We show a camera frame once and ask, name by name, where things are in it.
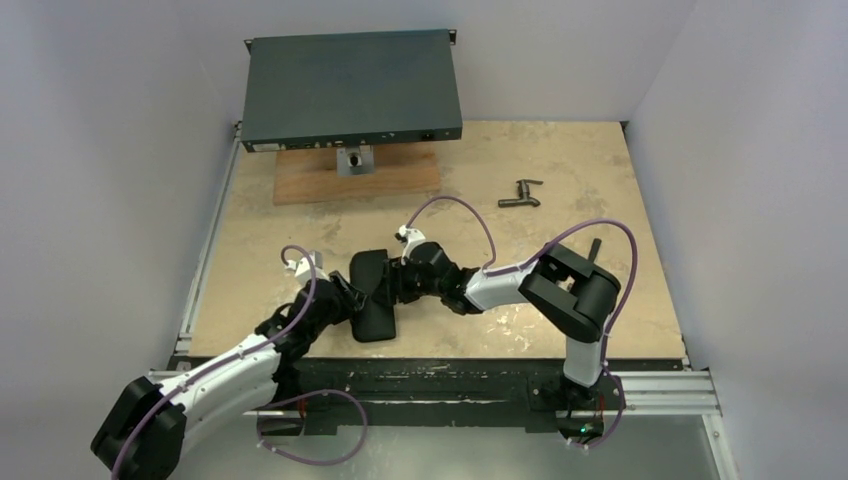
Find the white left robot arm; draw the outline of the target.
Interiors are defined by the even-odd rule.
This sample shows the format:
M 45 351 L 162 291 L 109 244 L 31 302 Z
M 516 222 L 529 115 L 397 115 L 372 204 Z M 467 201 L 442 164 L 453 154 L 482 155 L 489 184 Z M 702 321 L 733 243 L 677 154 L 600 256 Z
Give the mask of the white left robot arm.
M 352 319 L 366 295 L 339 273 L 308 281 L 235 347 L 155 382 L 127 384 L 90 450 L 115 479 L 165 479 L 212 430 L 253 409 L 305 409 L 294 364 L 330 325 Z

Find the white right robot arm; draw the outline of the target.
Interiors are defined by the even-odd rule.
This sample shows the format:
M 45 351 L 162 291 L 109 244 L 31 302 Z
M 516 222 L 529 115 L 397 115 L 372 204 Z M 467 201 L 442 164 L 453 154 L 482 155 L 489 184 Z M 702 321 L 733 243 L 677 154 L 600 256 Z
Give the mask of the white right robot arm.
M 590 259 L 554 245 L 535 259 L 485 271 L 458 266 L 440 244 L 426 241 L 389 259 L 385 278 L 392 303 L 431 296 L 457 315 L 478 315 L 506 305 L 533 306 L 565 336 L 564 399 L 584 407 L 599 396 L 602 338 L 621 284 Z

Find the black zippered tool case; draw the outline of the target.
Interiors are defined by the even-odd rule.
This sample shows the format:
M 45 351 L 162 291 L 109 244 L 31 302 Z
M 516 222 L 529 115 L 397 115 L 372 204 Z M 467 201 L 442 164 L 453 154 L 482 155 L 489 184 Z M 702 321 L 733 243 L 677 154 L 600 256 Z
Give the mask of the black zippered tool case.
M 364 295 L 352 317 L 352 335 L 360 343 L 392 340 L 397 335 L 389 256 L 385 249 L 356 253 L 349 265 L 350 282 Z

